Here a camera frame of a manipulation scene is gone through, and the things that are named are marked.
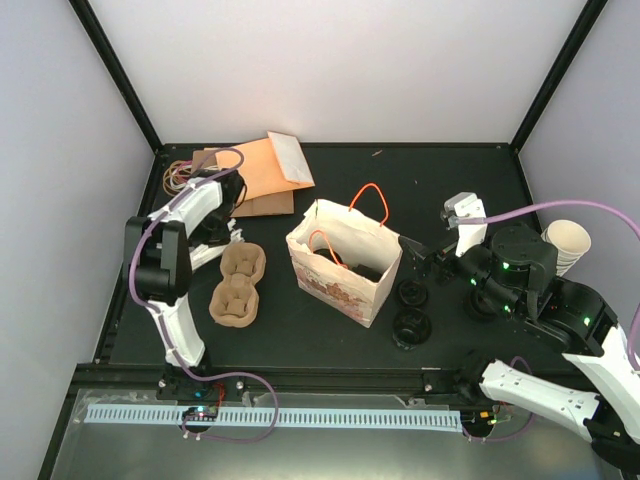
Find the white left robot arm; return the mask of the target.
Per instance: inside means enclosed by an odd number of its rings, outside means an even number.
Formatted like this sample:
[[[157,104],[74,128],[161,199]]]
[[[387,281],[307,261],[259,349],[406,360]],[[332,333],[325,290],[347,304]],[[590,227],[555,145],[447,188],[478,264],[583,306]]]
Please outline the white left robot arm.
[[[179,386],[193,399],[213,391],[215,376],[199,365],[206,347],[188,292],[198,268],[243,240],[232,213],[244,190],[236,170],[201,171],[166,205],[125,224],[122,281],[132,300],[152,316],[165,361],[186,367]]]

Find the brown pulp cup carrier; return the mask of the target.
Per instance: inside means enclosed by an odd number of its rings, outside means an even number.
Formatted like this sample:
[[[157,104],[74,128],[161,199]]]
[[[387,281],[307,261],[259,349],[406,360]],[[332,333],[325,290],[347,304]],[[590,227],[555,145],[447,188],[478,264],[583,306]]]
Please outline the brown pulp cup carrier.
[[[258,314],[259,294],[256,284],[263,278],[266,254],[255,243],[234,243],[221,257],[222,281],[215,287],[209,313],[216,324],[245,328]]]

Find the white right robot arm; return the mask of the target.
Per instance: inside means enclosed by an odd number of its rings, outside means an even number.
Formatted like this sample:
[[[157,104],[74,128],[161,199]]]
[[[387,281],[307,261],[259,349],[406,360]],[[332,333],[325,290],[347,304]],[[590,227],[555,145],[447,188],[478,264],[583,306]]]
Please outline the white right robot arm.
[[[462,402],[511,403],[574,432],[617,469],[638,474],[639,377],[627,357],[625,332],[597,291],[557,276],[558,251],[552,244],[520,224],[499,229],[462,255],[456,253],[457,242],[431,249],[402,236],[399,245],[417,271],[436,273],[439,283],[454,278],[470,283],[470,317],[520,323],[594,388],[556,385],[472,352],[453,374]]]

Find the black plastic cup lid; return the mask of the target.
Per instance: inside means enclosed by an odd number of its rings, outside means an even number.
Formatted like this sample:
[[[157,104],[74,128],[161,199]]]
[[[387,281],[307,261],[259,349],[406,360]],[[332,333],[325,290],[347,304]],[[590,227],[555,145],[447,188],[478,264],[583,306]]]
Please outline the black plastic cup lid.
[[[418,280],[404,279],[395,289],[395,298],[403,308],[423,308],[429,298],[426,285]]]

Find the printed white paper bag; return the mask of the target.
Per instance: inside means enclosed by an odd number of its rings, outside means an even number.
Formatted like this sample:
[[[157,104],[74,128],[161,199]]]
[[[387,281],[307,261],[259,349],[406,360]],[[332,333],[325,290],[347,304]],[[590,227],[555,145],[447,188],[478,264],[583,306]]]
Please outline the printed white paper bag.
[[[368,188],[384,208],[381,219],[355,208]],[[368,328],[391,293],[402,257],[399,234],[386,222],[390,211],[375,183],[367,183],[347,206],[316,199],[285,237],[298,286]]]

